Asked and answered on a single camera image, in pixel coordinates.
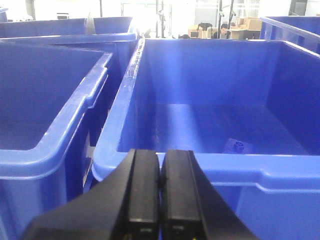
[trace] bin floor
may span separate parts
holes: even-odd
[[[236,139],[254,154],[308,154],[266,106],[150,104],[138,131],[138,147],[157,152],[222,153]]]
[[[48,124],[0,121],[0,149],[33,149],[48,129]]]

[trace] plastic storage container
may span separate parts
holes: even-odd
[[[94,18],[95,32],[96,34],[128,33],[132,19],[127,16]],[[0,38],[84,35],[88,30],[86,18],[3,22],[6,23],[0,23]]]
[[[320,239],[319,75],[320,56],[289,42],[141,41],[93,175],[101,181],[131,148],[155,150],[160,164],[169,149],[193,150],[259,238]],[[230,144],[243,154],[223,153]]]
[[[83,192],[112,55],[0,42],[0,239]]]
[[[0,7],[0,23],[8,22],[7,13],[6,13],[8,10],[9,10],[8,8]]]
[[[260,39],[290,41],[320,54],[319,16],[270,16],[260,19]]]
[[[0,23],[0,38],[81,35],[85,33],[85,18]]]
[[[84,30],[82,19],[67,19],[74,20],[75,24],[74,31],[79,31],[82,26],[82,31]],[[51,28],[56,28],[56,31],[62,32],[62,29],[59,28],[59,25],[63,24],[62,20],[53,20],[53,21],[41,21],[42,27],[46,27],[46,30]],[[105,87],[101,91],[103,96],[101,100],[97,103],[97,111],[99,110],[100,118],[93,119],[96,122],[97,126],[100,126],[100,130],[105,123],[108,109],[110,109],[113,100],[117,94],[119,85],[124,76],[124,73],[127,69],[129,60],[132,56],[133,51],[138,42],[137,30],[132,24],[132,17],[103,17],[95,18],[95,30],[97,34],[92,35],[61,35],[61,36],[35,36],[35,37],[14,37],[14,38],[1,38],[2,41],[10,41],[16,43],[25,43],[25,44],[36,44],[36,45],[59,45],[66,46],[71,48],[84,48],[105,51],[113,53],[112,66],[109,69],[109,78]],[[72,26],[72,21],[66,21],[64,26],[65,29],[69,29]],[[95,146],[100,134],[100,130],[96,134],[90,136],[90,144]]]

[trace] desk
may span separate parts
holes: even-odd
[[[259,39],[260,38],[260,30],[245,30],[245,29],[229,29],[230,31],[230,39],[237,40],[249,40],[249,39]]]

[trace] person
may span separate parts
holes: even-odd
[[[221,25],[221,31],[220,31],[220,39],[226,39],[227,38],[227,29],[228,29],[228,24],[224,23]],[[212,37],[212,39],[217,39],[218,38],[218,32],[216,31]]]

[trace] bin lip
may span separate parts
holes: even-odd
[[[109,112],[93,156],[92,173],[101,181],[126,156],[118,151],[122,128],[135,88],[139,64],[145,42],[186,41],[185,39],[141,39],[132,55],[119,91]],[[199,43],[206,40],[193,39]],[[250,44],[250,41],[225,40],[228,43]],[[287,45],[320,61],[320,55],[294,43],[281,40],[253,40],[251,42]],[[164,153],[158,152],[160,165]],[[320,193],[320,157],[305,155],[221,154],[197,153],[199,165],[213,184],[223,186],[257,186],[266,193],[312,192]]]
[[[95,104],[94,96],[99,94],[105,84],[112,53],[75,49],[61,46],[36,46],[2,42],[2,45],[24,46],[28,48],[64,49],[70,52],[101,53],[92,68],[81,80],[70,98],[65,102],[57,116],[38,144],[29,150],[0,149],[0,179],[26,180],[50,175],[64,161],[71,138],[87,109]]]
[[[274,18],[283,18],[283,16],[265,16],[265,17],[260,17],[261,21],[268,23],[268,24],[272,24],[276,27],[282,28],[282,29],[286,29],[292,33],[295,33],[297,35],[303,36],[305,38],[308,38],[312,41],[318,42],[320,43],[320,35],[315,34],[313,32],[304,30],[302,28],[298,28],[296,26],[292,26],[290,24],[281,22],[279,20],[276,20]],[[286,18],[306,18],[305,16],[286,16]]]
[[[92,35],[50,35],[50,36],[25,36],[0,38],[0,41],[16,43],[38,43],[38,44],[86,44],[86,43],[117,43],[137,41],[138,34],[104,33]]]
[[[9,10],[9,8],[7,8],[7,7],[0,7],[0,14],[5,13],[8,10]]]

